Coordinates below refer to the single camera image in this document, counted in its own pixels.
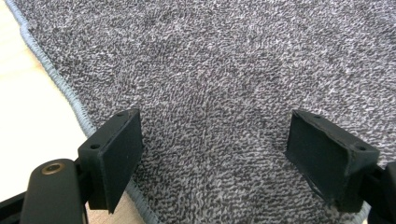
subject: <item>rug edge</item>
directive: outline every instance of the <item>rug edge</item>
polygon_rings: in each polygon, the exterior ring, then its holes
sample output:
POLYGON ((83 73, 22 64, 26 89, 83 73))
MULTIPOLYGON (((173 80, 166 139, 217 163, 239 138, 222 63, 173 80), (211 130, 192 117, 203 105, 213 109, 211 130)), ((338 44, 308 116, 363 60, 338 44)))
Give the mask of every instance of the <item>rug edge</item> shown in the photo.
MULTIPOLYGON (((35 57, 38 61, 42 64, 47 75, 51 78, 51 80, 55 83, 58 90, 62 93, 62 95, 66 98, 67 102, 73 109, 75 116, 78 120, 78 124, 84 134, 89 137, 93 133, 95 133, 96 128, 92 124, 90 118, 88 117, 87 110, 85 109, 84 105, 78 99, 76 93, 70 87, 66 81, 58 74, 58 71, 53 66, 50 58, 47 54, 40 48, 32 36, 32 34, 28 30, 28 21, 22 15, 21 11, 15 5, 13 0, 6 0, 6 5, 8 6, 9 10, 13 14, 14 18, 20 25, 20 32, 23 41, 28 46, 28 48, 33 52, 35 57)), ((132 201, 134 202, 139 215, 143 218, 143 220, 148 224, 159 224, 161 223, 156 214, 149 208, 146 199, 144 198, 142 192, 136 185, 136 183, 132 180, 130 184, 127 186, 125 191, 131 197, 132 201)))

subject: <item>carpet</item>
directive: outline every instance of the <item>carpet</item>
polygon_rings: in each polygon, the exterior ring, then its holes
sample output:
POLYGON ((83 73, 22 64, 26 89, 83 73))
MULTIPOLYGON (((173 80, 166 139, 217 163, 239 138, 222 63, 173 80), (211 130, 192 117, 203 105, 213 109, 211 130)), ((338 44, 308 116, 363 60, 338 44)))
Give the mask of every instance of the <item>carpet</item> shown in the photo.
POLYGON ((361 223, 285 158, 295 108, 396 159, 394 1, 7 3, 86 134, 141 109, 147 223, 361 223))

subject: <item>gray carpet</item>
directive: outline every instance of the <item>gray carpet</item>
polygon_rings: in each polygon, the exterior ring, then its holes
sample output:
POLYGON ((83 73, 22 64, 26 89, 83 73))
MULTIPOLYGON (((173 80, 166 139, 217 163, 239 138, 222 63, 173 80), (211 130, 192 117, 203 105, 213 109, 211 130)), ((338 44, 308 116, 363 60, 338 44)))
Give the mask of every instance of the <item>gray carpet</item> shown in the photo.
POLYGON ((293 108, 396 160, 395 1, 15 2, 96 127, 140 107, 162 222, 356 221, 286 160, 293 108))

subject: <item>floor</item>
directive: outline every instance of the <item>floor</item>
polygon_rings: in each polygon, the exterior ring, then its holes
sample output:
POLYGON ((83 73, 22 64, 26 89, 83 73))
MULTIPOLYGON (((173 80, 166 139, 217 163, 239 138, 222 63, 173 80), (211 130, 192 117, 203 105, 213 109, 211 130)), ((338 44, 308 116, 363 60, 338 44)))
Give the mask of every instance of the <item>floor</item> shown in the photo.
MULTIPOLYGON (((85 140, 69 103, 24 44, 18 23, 0 0, 0 202, 26 191, 38 165, 77 158, 85 140)), ((88 213, 90 223, 143 223, 126 195, 112 216, 88 213)))

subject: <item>hole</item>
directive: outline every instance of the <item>hole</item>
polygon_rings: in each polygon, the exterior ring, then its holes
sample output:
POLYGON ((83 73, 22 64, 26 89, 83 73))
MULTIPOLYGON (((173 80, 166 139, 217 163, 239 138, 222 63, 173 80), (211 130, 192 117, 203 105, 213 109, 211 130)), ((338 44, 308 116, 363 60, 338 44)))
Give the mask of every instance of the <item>hole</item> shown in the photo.
POLYGON ((365 151, 366 148, 365 148, 365 147, 358 147, 358 150, 360 150, 360 151, 365 151))
POLYGON ((58 170, 59 168, 61 168, 61 165, 60 165, 60 164, 54 164, 54 165, 51 165, 51 166, 47 167, 47 168, 46 168, 46 171, 48 171, 48 172, 50 172, 50 171, 56 171, 56 170, 58 170))
POLYGON ((56 174, 56 173, 62 171, 63 168, 64 168, 64 164, 63 163, 55 162, 53 164, 50 164, 50 165, 44 167, 41 170, 41 174, 43 174, 43 175, 53 175, 53 174, 56 174))
POLYGON ((99 144, 93 144, 93 145, 91 145, 91 149, 97 149, 97 148, 99 148, 99 147, 100 147, 99 144))

